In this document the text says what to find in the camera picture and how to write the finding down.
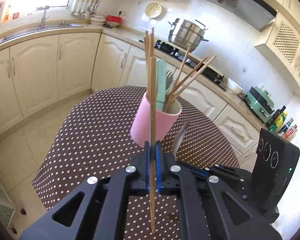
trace gas stove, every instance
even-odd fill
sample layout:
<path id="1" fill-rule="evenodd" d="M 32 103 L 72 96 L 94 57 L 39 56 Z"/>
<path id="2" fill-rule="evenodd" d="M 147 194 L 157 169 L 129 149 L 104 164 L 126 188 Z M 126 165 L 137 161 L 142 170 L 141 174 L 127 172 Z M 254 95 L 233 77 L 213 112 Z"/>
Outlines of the gas stove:
<path id="1" fill-rule="evenodd" d="M 177 59 L 178 61 L 182 62 L 184 59 L 184 55 L 186 54 L 185 50 L 182 48 L 179 48 L 175 46 L 174 44 L 157 40 L 154 47 L 163 53 Z M 197 58 L 193 56 L 188 56 L 185 64 L 189 66 L 190 68 L 195 68 L 195 66 L 200 62 Z M 218 87 L 220 87 L 223 91 L 226 91 L 226 86 L 222 82 L 223 80 L 223 74 L 220 73 L 218 70 L 214 69 L 213 67 L 209 66 L 207 67 L 203 72 L 202 75 L 209 80 L 211 80 L 213 83 L 215 83 Z"/>

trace table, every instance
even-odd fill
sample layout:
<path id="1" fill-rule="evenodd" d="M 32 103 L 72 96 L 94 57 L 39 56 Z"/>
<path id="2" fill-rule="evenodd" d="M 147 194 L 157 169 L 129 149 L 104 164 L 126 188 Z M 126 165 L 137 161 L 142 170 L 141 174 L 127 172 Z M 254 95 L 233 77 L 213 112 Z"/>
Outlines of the table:
<path id="1" fill-rule="evenodd" d="M 129 132 L 144 87 L 125 86 L 101 90 L 77 104 L 64 121 L 32 185 L 42 203 L 51 209 L 89 176 L 103 179 L 129 165 L 143 151 Z M 173 138 L 190 122 L 177 157 L 200 168 L 219 163 L 239 167 L 221 131 L 198 109 L 178 98 L 182 113 L 162 140 L 163 152 L 172 151 Z M 149 197 L 130 197 L 125 240 L 178 240 L 178 209 L 175 196 L 156 194 L 156 234 L 150 226 Z"/>

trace silver screw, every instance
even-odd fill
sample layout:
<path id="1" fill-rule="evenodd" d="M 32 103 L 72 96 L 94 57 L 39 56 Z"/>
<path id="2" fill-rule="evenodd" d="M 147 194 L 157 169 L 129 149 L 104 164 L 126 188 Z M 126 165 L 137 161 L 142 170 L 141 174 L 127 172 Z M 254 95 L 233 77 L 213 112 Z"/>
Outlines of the silver screw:
<path id="1" fill-rule="evenodd" d="M 181 171 L 181 167 L 179 165 L 172 165 L 170 167 L 170 170 L 173 172 L 179 172 L 179 171 Z"/>
<path id="2" fill-rule="evenodd" d="M 87 182 L 91 185 L 96 184 L 98 182 L 98 178 L 95 176 L 91 176 L 91 177 L 87 178 Z"/>
<path id="3" fill-rule="evenodd" d="M 128 172 L 128 173 L 133 173 L 133 172 L 135 172 L 137 170 L 137 168 L 135 167 L 135 166 L 127 166 L 126 167 L 126 172 Z"/>
<path id="4" fill-rule="evenodd" d="M 219 178 L 217 176 L 212 175 L 209 177 L 209 181 L 211 183 L 217 183 L 219 181 Z"/>

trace green appliance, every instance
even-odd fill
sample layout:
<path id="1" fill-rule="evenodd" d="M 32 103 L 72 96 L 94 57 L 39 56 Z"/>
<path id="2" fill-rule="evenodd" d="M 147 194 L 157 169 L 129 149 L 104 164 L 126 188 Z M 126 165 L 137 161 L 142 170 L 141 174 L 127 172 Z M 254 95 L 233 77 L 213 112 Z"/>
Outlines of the green appliance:
<path id="1" fill-rule="evenodd" d="M 245 102 L 250 110 L 263 122 L 267 123 L 274 112 L 274 103 L 269 98 L 269 93 L 258 87 L 251 87 L 245 95 Z"/>

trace pink cup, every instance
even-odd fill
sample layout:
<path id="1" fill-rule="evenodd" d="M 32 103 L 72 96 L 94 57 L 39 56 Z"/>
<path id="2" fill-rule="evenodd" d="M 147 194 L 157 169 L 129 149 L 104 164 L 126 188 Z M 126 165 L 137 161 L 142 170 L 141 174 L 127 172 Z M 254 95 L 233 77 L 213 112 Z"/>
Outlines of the pink cup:
<path id="1" fill-rule="evenodd" d="M 167 113 L 155 110 L 156 141 L 163 140 L 181 114 L 181 111 L 182 107 L 177 100 L 170 105 Z M 143 95 L 136 117 L 132 123 L 130 136 L 142 148 L 145 141 L 150 141 L 150 103 L 146 97 L 146 93 Z"/>

